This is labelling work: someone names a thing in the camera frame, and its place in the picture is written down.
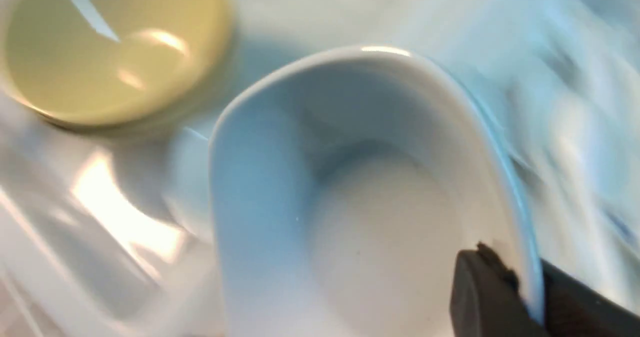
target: ceramic dish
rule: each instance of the ceramic dish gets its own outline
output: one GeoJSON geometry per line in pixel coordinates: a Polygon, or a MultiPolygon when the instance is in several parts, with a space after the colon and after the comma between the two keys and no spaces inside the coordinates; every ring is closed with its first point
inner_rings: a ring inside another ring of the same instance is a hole
{"type": "Polygon", "coordinates": [[[176,106],[233,35],[231,0],[3,0],[0,79],[55,125],[114,127],[176,106]]]}
{"type": "Polygon", "coordinates": [[[464,87],[406,50],[329,50],[254,84],[215,125],[210,189],[229,336],[452,336],[455,257],[478,242],[544,319],[503,146],[464,87]]]}

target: black tongs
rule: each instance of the black tongs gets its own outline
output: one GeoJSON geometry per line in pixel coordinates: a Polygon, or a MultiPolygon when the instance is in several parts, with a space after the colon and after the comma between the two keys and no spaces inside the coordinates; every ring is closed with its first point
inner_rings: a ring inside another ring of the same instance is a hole
{"type": "Polygon", "coordinates": [[[637,337],[640,318],[542,261],[544,327],[529,317],[514,271],[488,246],[455,262],[450,315],[455,337],[637,337]]]}

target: yellow bowl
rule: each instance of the yellow bowl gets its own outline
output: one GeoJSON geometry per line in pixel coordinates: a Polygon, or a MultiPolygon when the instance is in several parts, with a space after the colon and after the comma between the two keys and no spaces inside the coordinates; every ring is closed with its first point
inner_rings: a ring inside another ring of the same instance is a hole
{"type": "Polygon", "coordinates": [[[227,59],[231,0],[13,0],[0,22],[11,97],[70,129],[155,116],[227,59]]]}

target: white ceramic bowl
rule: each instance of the white ceramic bowl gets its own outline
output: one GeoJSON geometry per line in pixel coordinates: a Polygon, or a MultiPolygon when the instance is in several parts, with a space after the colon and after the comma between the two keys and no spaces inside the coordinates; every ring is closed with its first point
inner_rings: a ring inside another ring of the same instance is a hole
{"type": "Polygon", "coordinates": [[[247,89],[210,143],[229,337],[451,336],[455,257],[480,241],[543,319],[512,167],[464,87],[392,47],[306,57],[247,89]]]}

